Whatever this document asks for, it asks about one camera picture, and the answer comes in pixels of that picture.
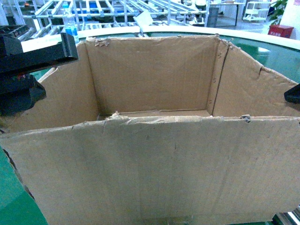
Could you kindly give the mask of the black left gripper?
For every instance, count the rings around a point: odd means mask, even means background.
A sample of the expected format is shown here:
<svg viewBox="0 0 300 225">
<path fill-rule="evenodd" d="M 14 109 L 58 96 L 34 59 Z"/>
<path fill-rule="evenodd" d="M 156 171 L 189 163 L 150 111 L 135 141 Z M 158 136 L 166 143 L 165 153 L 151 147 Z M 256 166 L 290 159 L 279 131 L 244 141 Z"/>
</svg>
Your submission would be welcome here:
<svg viewBox="0 0 300 225">
<path fill-rule="evenodd" d="M 74 37 L 61 33 L 61 42 L 24 52 L 13 31 L 18 26 L 0 27 L 0 114 L 12 116 L 31 109 L 46 98 L 45 88 L 31 72 L 64 65 L 79 59 Z"/>
</svg>

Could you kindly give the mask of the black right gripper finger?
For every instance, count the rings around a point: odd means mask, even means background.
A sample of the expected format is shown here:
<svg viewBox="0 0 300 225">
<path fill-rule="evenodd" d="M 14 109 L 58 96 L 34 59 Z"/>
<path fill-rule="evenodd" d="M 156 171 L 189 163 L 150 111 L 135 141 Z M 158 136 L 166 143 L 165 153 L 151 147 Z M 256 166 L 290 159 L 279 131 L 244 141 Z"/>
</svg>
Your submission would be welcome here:
<svg viewBox="0 0 300 225">
<path fill-rule="evenodd" d="M 286 102 L 299 104 L 300 103 L 300 84 L 297 84 L 293 88 L 284 93 Z"/>
</svg>

